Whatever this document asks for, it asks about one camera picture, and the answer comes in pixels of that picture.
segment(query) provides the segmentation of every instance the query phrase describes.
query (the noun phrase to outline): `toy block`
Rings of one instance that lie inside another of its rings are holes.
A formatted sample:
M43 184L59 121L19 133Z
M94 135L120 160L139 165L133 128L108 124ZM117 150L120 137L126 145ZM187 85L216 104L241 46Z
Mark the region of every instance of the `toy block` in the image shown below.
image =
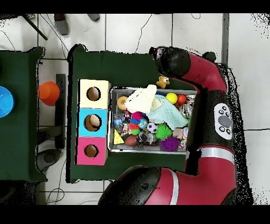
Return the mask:
M105 80L79 80L80 108L107 109L111 84Z
M104 165L108 157L106 137L78 137L75 165Z
M92 118L98 119L97 124L93 124ZM108 110L80 108L78 137L106 137L108 123Z

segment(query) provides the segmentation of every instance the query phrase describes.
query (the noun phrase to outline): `red ball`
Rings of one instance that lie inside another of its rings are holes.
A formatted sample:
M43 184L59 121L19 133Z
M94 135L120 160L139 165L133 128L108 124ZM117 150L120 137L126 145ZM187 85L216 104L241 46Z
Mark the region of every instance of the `red ball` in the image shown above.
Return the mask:
M187 98L183 94L179 94L177 96L177 103L179 103L179 104L184 104L186 102L186 100L187 100Z

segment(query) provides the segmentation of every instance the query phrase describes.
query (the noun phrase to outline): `blue bowl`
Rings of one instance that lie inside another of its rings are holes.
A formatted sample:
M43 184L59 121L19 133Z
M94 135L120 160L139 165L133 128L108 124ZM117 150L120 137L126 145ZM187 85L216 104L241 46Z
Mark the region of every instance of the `blue bowl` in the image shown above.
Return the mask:
M8 115L14 107L14 99L6 88L0 86L0 118Z

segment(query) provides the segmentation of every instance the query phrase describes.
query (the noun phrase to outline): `round hole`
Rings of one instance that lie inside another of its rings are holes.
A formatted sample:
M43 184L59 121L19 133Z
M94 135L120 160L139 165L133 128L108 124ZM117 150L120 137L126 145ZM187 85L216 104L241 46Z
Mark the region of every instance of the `round hole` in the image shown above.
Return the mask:
M84 153L87 157L94 158L99 153L99 150L95 145L88 145L85 147Z
M96 114L90 114L85 117L83 124L86 130L96 132L101 127L101 118Z
M100 90L97 87L91 87L87 90L86 96L91 101L97 101L100 99Z

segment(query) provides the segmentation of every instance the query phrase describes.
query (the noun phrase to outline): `green table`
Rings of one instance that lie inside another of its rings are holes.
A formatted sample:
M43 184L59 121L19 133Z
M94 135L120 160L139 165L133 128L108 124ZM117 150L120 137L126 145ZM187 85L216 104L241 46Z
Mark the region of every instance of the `green table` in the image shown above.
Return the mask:
M0 180L45 181L35 166L37 146L37 62L43 48L29 52L0 51L0 86L14 97L15 107L0 118Z
M158 74L148 54L86 52L75 45L69 52L69 93L67 104L67 172L66 179L115 180L134 165L163 166L183 170L184 155L109 152L104 166L75 165L75 134L78 79L107 80L112 86L143 87L155 84ZM194 90L190 85L170 80L170 89Z

